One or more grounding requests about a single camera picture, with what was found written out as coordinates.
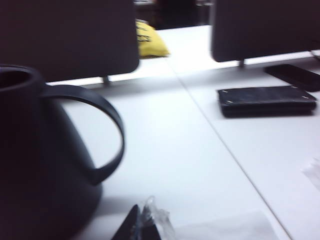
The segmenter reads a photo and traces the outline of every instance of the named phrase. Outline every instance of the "white paper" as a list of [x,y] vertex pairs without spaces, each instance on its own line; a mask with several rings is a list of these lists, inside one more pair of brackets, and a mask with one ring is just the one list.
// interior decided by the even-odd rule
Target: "white paper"
[[175,229],[178,240],[279,240],[261,211]]

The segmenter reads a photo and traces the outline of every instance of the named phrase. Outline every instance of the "paper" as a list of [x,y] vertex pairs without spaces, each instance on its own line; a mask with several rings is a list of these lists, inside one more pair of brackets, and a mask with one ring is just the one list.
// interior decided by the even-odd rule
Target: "paper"
[[175,229],[178,240],[279,240],[261,211]]
[[320,191],[320,160],[314,158],[307,166],[301,170],[313,185]]

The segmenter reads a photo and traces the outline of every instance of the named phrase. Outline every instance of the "monitor stand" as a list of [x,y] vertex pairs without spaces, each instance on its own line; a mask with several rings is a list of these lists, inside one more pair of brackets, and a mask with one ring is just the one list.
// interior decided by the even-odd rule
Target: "monitor stand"
[[245,67],[245,60],[244,59],[239,60],[238,67],[241,68],[241,69],[243,69]]
[[104,84],[109,85],[111,83],[108,76],[102,76],[101,78]]

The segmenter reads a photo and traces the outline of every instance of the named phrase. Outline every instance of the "black object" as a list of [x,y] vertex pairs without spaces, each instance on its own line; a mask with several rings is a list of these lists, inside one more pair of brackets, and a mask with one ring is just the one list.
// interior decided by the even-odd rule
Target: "black object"
[[141,240],[140,208],[134,205],[111,240]]
[[320,49],[319,0],[215,0],[218,62]]
[[111,240],[161,240],[154,222],[143,222],[138,205],[134,205]]
[[226,117],[310,113],[316,99],[295,86],[249,87],[218,90]]
[[314,72],[290,64],[268,66],[264,71],[300,89],[309,92],[320,91],[320,75]]
[[139,51],[132,0],[2,0],[0,64],[47,82],[133,71]]
[[[58,98],[92,105],[114,121],[122,145],[113,160],[95,168]],[[119,114],[91,90],[48,86],[37,71],[17,66],[0,66],[0,110],[0,239],[71,237],[90,219],[100,182],[124,154]]]

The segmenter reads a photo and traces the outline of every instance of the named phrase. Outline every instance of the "mug handle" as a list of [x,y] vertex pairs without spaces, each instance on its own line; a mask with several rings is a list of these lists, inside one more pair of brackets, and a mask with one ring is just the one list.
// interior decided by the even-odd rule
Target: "mug handle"
[[109,177],[118,167],[125,151],[125,132],[121,117],[116,109],[102,96],[92,90],[73,85],[47,85],[40,95],[41,98],[71,99],[89,104],[107,114],[118,127],[121,134],[121,149],[108,164],[93,170],[92,184],[97,185]]

